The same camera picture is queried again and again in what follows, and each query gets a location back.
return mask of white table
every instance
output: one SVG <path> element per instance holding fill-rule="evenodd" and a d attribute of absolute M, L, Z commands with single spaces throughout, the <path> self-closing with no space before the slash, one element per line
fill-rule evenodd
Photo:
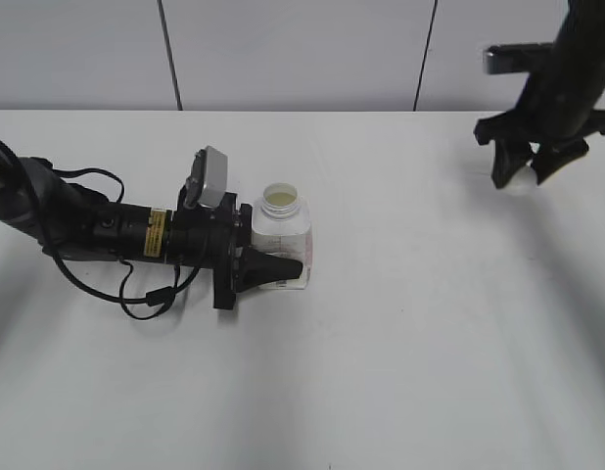
<path fill-rule="evenodd" d="M 241 201 L 295 184 L 315 237 L 307 290 L 231 317 L 206 271 L 143 324 L 0 224 L 0 470 L 605 469 L 605 138 L 512 199 L 478 116 L 0 112 L 19 155 L 140 205 L 173 207 L 211 144 Z"/>

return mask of cable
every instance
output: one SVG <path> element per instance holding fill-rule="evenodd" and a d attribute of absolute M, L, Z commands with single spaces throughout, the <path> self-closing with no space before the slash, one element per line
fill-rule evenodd
<path fill-rule="evenodd" d="M 13 151 L 9 147 L 7 147 L 7 145 L 4 142 L 2 142 L 1 140 L 0 140 L 0 151 L 9 160 L 9 162 L 13 166 L 15 172 L 18 174 L 18 176 L 20 177 L 20 179 L 23 183 L 23 188 L 24 188 L 26 194 L 28 195 L 28 198 L 30 199 L 30 205 L 31 205 L 32 212 L 33 212 L 35 218 L 37 219 L 37 223 L 39 224 L 39 229 L 40 229 L 40 232 L 42 235 L 43 245 L 46 248 L 46 251 L 48 252 L 50 257 L 53 259 L 53 261 L 55 262 L 55 264 L 57 265 L 57 267 L 59 268 L 61 273 L 69 280 L 69 282 L 71 282 L 71 284 L 74 285 L 74 287 L 89 294 L 90 296 L 93 296 L 97 299 L 101 299 L 106 302 L 110 302 L 112 304 L 120 304 L 120 305 L 124 304 L 126 306 L 148 304 L 149 303 L 148 297 L 137 298 L 137 299 L 124 299 L 124 298 L 120 298 L 120 297 L 116 297 L 116 296 L 111 296 L 109 294 L 105 294 L 105 293 L 98 291 L 98 290 L 88 286 L 87 284 L 83 283 L 80 279 L 78 279 L 76 276 L 74 276 L 71 273 L 71 271 L 68 269 L 68 267 L 64 263 L 63 259 L 61 258 L 61 255 L 59 254 L 59 250 L 57 249 L 57 246 L 55 245 L 55 243 L 52 239 L 52 236 L 50 235 L 50 231 L 48 229 L 48 226 L 46 225 L 46 219 L 45 219 L 44 213 L 41 210 L 41 205 L 39 203 L 39 199 L 37 198 L 37 194 L 35 193 L 34 187 L 32 185 L 32 181 L 30 180 L 28 173 L 26 172 L 24 166 L 22 165 L 22 162 L 16 156 L 16 154 L 14 154 Z M 203 255 L 200 260 L 200 265 L 202 265 L 203 259 L 205 257 L 205 253 L 207 250 L 206 246 L 207 246 L 207 241 L 205 242 L 205 249 L 203 251 Z M 192 280 L 196 278 L 196 275 L 198 274 L 198 272 L 195 272 L 195 271 L 200 270 L 200 265 L 195 267 L 194 270 L 192 271 L 192 273 L 190 274 L 190 276 L 188 276 L 188 279 L 185 280 L 185 282 L 181 286 L 183 289 L 186 289 L 189 286 L 189 284 L 191 283 L 191 281 L 187 282 L 190 279 L 190 277 L 192 278 Z M 180 288 L 174 288 L 174 291 L 177 293 L 178 289 L 180 289 Z"/>
<path fill-rule="evenodd" d="M 65 171 L 62 169 L 52 168 L 52 170 L 55 172 L 55 174 L 57 176 L 64 178 L 64 179 L 77 178 L 79 176 L 83 176 L 85 174 L 91 174 L 91 173 L 102 174 L 103 176 L 107 176 L 108 178 L 112 179 L 113 181 L 116 181 L 117 183 L 119 183 L 119 196 L 117 196 L 116 202 L 121 203 L 122 199 L 124 199 L 124 183 L 119 178 L 119 176 L 115 176 L 110 171 L 106 171 L 105 169 L 101 169 L 101 168 L 84 168 L 84 169 L 77 169 L 77 170 L 73 170 L 73 171 Z"/>
<path fill-rule="evenodd" d="M 157 0 L 157 7 L 159 8 L 159 18 L 162 22 L 163 42 L 165 43 L 167 64 L 169 65 L 169 73 L 172 76 L 172 87 L 174 88 L 174 98 L 176 99 L 176 110 L 183 111 L 183 102 L 181 101 L 181 92 L 178 87 L 178 78 L 176 77 L 176 67 L 174 66 L 174 56 L 172 56 L 172 46 L 169 42 L 169 32 L 167 31 L 167 20 L 165 19 L 163 0 Z"/>
<path fill-rule="evenodd" d="M 124 301 L 124 288 L 126 287 L 126 282 L 128 281 L 128 278 L 133 273 L 134 267 L 130 262 L 124 260 L 123 258 L 121 258 L 119 262 L 125 266 L 128 266 L 128 273 L 126 273 L 124 279 L 122 279 L 122 282 L 119 285 L 119 305 L 122 307 L 122 310 L 124 310 L 124 313 L 130 316 L 133 320 L 139 321 L 152 320 L 153 318 L 157 318 L 158 316 L 161 316 L 166 313 L 170 309 L 172 304 L 174 304 L 174 300 L 176 299 L 176 291 L 178 290 L 178 279 L 181 276 L 180 266 L 178 264 L 174 266 L 174 285 L 172 287 L 172 294 L 168 296 L 167 300 L 162 304 L 162 306 L 160 306 L 157 311 L 148 316 L 137 316 L 128 309 L 128 305 L 126 305 L 126 302 Z"/>
<path fill-rule="evenodd" d="M 418 77 L 418 88 L 416 88 L 416 97 L 413 99 L 413 111 L 418 111 L 418 100 L 420 99 L 420 90 L 422 89 L 422 79 L 424 78 L 424 68 L 427 65 L 429 56 L 429 46 L 431 45 L 431 36 L 433 35 L 433 23 L 436 20 L 438 13 L 439 0 L 433 2 L 433 12 L 431 13 L 431 22 L 429 23 L 429 33 L 427 34 L 427 42 L 424 47 L 424 55 L 422 56 L 422 66 L 420 67 L 420 76 Z"/>

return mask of clear plastic bottle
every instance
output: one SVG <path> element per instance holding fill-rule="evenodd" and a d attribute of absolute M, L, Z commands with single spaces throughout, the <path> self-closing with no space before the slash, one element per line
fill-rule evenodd
<path fill-rule="evenodd" d="M 253 211 L 253 246 L 260 252 L 303 264 L 298 279 L 278 281 L 260 289 L 304 289 L 311 275 L 313 243 L 311 218 L 306 201 L 294 186 L 275 183 L 263 191 Z"/>

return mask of black robotic arm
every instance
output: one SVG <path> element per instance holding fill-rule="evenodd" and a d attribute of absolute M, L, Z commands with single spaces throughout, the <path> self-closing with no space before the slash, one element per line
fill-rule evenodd
<path fill-rule="evenodd" d="M 205 148 L 196 155 L 176 210 L 156 210 L 123 204 L 123 184 L 108 171 L 58 171 L 47 160 L 18 158 L 0 141 L 0 220 L 35 238 L 74 286 L 121 305 L 135 319 L 165 312 L 202 267 L 213 270 L 213 306 L 231 309 L 238 293 L 298 278 L 303 266 L 251 248 L 253 208 L 246 204 L 237 208 L 237 195 L 225 190 L 226 171 L 226 156 Z M 96 191 L 64 180 L 88 172 L 119 181 L 118 200 L 112 203 Z M 144 298 L 125 299 L 125 281 L 117 296 L 99 292 L 78 280 L 65 260 L 118 260 L 130 272 L 130 260 L 171 264 L 175 281 Z M 180 266 L 193 269 L 179 285 Z M 136 317 L 127 306 L 140 304 L 159 309 L 148 317 Z"/>
<path fill-rule="evenodd" d="M 489 73 L 530 73 L 515 108 L 475 128 L 480 145 L 495 143 L 496 188 L 526 165 L 541 184 L 587 154 L 585 137 L 605 135 L 605 110 L 593 109 L 605 90 L 605 0 L 571 1 L 553 44 L 494 46 L 486 65 Z"/>

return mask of yellow label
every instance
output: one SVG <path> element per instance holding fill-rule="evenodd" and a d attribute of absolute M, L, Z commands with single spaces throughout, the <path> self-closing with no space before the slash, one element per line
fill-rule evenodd
<path fill-rule="evenodd" d="M 162 254 L 163 231 L 165 230 L 165 211 L 150 209 L 144 256 L 158 258 Z"/>

